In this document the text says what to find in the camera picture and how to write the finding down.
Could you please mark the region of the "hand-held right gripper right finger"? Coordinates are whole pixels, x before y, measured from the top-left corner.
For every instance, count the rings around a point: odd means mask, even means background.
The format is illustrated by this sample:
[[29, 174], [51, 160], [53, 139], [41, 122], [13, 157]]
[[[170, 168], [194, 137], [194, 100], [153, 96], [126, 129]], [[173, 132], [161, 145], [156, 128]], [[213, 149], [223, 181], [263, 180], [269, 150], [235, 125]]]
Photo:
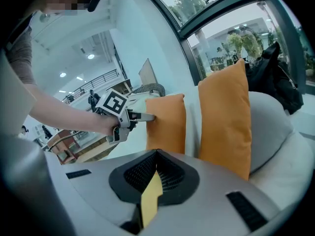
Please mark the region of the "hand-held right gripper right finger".
[[160, 151], [157, 168], [176, 185], [158, 198], [144, 236], [272, 236], [282, 225], [265, 194], [223, 167]]

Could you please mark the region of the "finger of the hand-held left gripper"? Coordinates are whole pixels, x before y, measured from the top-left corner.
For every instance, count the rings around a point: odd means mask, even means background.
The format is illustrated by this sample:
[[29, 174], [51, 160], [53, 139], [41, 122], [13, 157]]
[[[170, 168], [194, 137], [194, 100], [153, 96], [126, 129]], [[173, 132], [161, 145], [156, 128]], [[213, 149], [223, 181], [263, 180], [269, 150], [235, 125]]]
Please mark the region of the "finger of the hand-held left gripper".
[[155, 116], [152, 114], [135, 112], [131, 109], [127, 109], [127, 113], [130, 121], [149, 122], [155, 120]]

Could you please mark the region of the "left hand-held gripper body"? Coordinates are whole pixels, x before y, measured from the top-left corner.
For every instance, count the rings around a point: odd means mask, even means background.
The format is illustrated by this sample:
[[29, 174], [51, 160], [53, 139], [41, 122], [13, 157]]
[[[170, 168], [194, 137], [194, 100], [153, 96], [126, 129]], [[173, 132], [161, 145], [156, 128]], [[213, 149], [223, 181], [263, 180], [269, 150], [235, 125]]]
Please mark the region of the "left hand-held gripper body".
[[126, 96], [110, 88], [96, 105], [97, 114], [115, 117], [118, 120], [119, 124], [113, 128], [113, 134], [106, 138], [110, 145], [125, 142], [138, 123], [137, 114], [127, 108], [127, 102]]

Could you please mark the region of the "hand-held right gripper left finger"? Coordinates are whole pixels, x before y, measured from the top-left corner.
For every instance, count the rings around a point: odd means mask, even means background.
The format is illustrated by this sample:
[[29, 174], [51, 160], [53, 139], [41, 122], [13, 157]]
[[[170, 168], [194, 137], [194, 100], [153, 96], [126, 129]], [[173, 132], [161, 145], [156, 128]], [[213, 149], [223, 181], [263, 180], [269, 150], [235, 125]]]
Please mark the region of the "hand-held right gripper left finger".
[[144, 225], [143, 193], [156, 172], [155, 151], [64, 166], [75, 236], [158, 236]]

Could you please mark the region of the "small orange pillow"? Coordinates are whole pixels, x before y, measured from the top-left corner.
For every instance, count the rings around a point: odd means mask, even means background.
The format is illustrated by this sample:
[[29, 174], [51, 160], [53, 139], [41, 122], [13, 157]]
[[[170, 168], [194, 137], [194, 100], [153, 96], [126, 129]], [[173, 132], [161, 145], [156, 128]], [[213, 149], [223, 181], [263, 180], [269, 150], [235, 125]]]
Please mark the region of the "small orange pillow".
[[182, 93], [146, 100], [146, 112], [155, 116], [146, 124], [146, 149], [184, 154], [186, 109]]

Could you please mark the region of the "large orange pillow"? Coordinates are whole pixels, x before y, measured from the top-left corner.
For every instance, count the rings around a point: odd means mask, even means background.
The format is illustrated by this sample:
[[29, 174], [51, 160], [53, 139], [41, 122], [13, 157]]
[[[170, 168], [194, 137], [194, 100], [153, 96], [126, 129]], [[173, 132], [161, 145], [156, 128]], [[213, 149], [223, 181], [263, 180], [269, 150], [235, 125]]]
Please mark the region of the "large orange pillow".
[[244, 180], [251, 167], [251, 108], [245, 62], [216, 71], [198, 84], [201, 109], [199, 159]]

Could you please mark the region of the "white flower-shaped chair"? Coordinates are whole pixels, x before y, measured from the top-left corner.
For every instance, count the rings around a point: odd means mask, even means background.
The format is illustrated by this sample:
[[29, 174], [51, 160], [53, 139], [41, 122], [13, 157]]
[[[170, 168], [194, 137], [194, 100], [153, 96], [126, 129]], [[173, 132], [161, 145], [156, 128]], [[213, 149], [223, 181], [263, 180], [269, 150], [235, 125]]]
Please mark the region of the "white flower-shaped chair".
[[[198, 87], [184, 92], [186, 108], [185, 154], [197, 158], [201, 140], [201, 109]], [[146, 123], [140, 122], [126, 141], [128, 153], [146, 148]], [[314, 154], [305, 138], [294, 127], [278, 152], [249, 180], [280, 208], [284, 209], [303, 198], [312, 179]]]

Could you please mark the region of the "person's left forearm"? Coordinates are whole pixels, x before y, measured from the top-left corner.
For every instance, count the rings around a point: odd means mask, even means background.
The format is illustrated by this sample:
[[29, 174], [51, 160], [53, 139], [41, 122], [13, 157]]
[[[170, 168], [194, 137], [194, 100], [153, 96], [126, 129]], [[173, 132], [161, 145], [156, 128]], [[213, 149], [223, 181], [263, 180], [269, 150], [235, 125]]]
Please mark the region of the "person's left forearm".
[[106, 136], [111, 136], [113, 129], [119, 126], [117, 117], [73, 108], [47, 95], [34, 84], [24, 84], [24, 87], [36, 99], [30, 116], [45, 125], [66, 130], [97, 132]]

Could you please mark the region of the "grey fabric pillow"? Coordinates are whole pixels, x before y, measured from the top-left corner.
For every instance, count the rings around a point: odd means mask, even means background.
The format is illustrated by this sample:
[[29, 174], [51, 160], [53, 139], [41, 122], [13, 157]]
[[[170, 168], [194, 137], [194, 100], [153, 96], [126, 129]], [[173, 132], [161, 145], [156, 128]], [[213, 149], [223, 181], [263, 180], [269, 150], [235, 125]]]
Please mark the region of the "grey fabric pillow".
[[250, 91], [251, 107], [251, 168], [256, 172], [281, 148], [292, 133], [293, 126], [282, 104], [268, 94]]

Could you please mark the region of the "green knitted blanket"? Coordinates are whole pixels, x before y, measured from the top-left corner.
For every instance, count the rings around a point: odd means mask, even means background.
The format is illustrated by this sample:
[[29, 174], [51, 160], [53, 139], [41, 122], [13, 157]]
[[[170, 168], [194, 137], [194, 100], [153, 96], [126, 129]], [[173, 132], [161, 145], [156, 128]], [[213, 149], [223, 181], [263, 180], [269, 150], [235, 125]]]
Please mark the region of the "green knitted blanket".
[[127, 108], [134, 112], [145, 113], [146, 112], [146, 99], [148, 94], [131, 94], [128, 96]]

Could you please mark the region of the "white wooden side table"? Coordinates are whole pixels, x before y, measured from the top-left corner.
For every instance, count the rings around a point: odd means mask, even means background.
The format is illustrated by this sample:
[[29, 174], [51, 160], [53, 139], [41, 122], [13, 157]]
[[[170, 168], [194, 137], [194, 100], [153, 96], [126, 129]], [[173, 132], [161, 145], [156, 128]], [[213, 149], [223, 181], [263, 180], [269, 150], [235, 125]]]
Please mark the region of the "white wooden side table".
[[111, 88], [121, 93], [122, 95], [126, 95], [126, 94], [128, 95], [132, 93], [132, 85], [131, 85], [130, 79], [121, 81], [113, 85]]

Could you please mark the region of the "black mezzanine railing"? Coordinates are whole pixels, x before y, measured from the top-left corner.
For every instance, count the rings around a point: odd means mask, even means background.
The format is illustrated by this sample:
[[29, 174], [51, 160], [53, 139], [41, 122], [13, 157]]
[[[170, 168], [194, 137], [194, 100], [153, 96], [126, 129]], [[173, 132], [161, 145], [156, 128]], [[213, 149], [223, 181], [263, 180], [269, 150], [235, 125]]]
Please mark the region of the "black mezzanine railing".
[[62, 99], [62, 102], [71, 103], [71, 101], [69, 101], [69, 98], [76, 100], [77, 98], [84, 95], [85, 93], [88, 93], [91, 89], [96, 90], [97, 88], [114, 81], [116, 78], [119, 77], [119, 75], [120, 74], [117, 71], [117, 69], [114, 69], [105, 74], [102, 74], [94, 78], [93, 80], [84, 83], [76, 90], [72, 92], [68, 92], [68, 94]]

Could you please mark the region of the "dark wicker chair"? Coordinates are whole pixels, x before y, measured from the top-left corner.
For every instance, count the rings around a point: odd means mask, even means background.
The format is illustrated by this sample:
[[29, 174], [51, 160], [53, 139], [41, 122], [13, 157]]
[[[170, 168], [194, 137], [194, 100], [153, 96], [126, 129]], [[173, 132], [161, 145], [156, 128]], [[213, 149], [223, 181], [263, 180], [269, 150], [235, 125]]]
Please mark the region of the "dark wicker chair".
[[165, 88], [159, 83], [150, 83], [142, 85], [132, 91], [132, 93], [157, 92], [160, 97], [165, 96]]

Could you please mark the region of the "wooden plank platform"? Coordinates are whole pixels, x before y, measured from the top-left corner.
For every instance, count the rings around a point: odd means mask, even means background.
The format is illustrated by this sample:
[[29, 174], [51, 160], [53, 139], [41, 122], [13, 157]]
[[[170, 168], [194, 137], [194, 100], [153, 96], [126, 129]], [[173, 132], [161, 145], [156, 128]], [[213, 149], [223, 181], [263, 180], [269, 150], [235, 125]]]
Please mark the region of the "wooden plank platform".
[[93, 162], [105, 158], [117, 145], [110, 145], [105, 137], [94, 141], [79, 150], [76, 155], [76, 163]]

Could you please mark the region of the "brown cardboard box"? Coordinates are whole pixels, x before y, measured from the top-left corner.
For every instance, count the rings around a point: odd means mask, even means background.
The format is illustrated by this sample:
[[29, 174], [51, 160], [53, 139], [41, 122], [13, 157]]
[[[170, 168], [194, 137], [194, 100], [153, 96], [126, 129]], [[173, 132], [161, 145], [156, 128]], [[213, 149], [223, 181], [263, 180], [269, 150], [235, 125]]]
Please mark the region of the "brown cardboard box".
[[157, 83], [156, 76], [149, 59], [146, 59], [142, 68], [138, 72], [142, 85], [155, 84]]

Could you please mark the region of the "yellow round seat cushion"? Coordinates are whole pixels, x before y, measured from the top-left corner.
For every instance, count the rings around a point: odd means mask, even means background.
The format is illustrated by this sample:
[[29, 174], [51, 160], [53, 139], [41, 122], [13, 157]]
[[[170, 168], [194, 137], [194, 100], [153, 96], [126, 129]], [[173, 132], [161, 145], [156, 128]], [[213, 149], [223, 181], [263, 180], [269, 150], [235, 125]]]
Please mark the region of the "yellow round seat cushion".
[[162, 183], [156, 171], [141, 196], [143, 228], [147, 227], [158, 211], [158, 197], [163, 194]]

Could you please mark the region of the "red-brown wooden cabinet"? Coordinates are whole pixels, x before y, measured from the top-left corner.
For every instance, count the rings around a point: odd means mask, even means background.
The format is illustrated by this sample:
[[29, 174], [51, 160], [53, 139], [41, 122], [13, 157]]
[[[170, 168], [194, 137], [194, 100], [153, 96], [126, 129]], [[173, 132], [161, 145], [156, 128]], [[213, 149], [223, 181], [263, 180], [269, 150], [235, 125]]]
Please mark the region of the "red-brown wooden cabinet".
[[73, 131], [61, 130], [47, 142], [48, 151], [54, 153], [61, 164], [78, 159], [76, 152], [80, 146], [74, 135]]

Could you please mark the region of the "person's brown printed shirt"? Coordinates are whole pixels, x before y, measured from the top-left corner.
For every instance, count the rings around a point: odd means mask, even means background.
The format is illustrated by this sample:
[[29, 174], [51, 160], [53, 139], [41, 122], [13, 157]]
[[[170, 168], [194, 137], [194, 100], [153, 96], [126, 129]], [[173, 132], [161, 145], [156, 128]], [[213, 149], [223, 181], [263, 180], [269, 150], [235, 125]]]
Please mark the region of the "person's brown printed shirt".
[[32, 73], [32, 28], [34, 13], [19, 21], [5, 45], [7, 60], [23, 84], [36, 85]]

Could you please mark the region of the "black bag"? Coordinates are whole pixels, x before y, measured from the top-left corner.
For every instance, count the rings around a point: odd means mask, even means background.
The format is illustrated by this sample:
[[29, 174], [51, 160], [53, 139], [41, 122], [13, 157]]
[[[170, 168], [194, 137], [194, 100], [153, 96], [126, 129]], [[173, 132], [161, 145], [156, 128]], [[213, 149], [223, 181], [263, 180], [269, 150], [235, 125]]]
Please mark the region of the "black bag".
[[290, 115], [304, 105], [298, 85], [292, 79], [286, 62], [278, 59], [280, 45], [273, 43], [252, 65], [246, 64], [249, 91], [268, 94], [278, 100]]

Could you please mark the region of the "black window frame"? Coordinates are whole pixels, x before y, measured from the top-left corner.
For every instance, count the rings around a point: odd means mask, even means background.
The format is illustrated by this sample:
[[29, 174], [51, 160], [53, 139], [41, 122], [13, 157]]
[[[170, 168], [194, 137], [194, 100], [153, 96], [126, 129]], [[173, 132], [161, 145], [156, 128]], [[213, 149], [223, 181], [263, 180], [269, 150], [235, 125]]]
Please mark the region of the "black window frame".
[[[184, 55], [189, 64], [189, 71], [194, 85], [197, 85], [201, 79], [201, 72], [198, 68], [196, 58], [193, 56], [192, 50], [189, 49], [188, 38], [200, 30], [207, 23], [210, 23], [223, 15], [235, 11], [241, 7], [249, 5], [259, 0], [218, 0], [211, 3], [206, 3], [205, 8], [189, 19], [183, 26], [176, 22], [175, 16], [166, 8], [162, 0], [150, 0], [160, 11], [162, 16], [174, 31]], [[292, 37], [289, 36], [293, 32], [293, 20], [289, 16], [289, 9], [285, 9], [281, 0], [263, 0], [271, 8], [275, 18], [279, 20], [281, 27], [287, 27], [284, 30], [283, 36], [290, 44], [297, 43], [297, 34], [294, 33]]]

